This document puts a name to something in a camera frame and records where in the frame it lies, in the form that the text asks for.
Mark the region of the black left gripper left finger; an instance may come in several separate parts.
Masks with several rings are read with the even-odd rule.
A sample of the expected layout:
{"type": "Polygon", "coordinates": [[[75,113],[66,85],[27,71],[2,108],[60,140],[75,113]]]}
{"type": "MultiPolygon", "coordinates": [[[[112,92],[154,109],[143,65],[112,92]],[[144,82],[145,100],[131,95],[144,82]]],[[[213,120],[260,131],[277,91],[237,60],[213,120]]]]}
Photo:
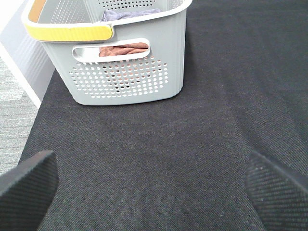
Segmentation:
{"type": "Polygon", "coordinates": [[[0,229],[36,231],[58,188],[53,151],[44,150],[0,177],[0,229]]]}

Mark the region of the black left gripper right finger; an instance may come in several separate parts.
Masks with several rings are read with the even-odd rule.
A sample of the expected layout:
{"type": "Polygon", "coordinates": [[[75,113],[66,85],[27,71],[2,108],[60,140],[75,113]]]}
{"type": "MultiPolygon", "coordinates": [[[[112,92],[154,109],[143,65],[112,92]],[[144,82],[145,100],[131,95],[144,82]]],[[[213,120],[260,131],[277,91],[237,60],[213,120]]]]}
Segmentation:
{"type": "Polygon", "coordinates": [[[272,156],[252,152],[247,194],[268,231],[308,229],[308,179],[272,156]]]}

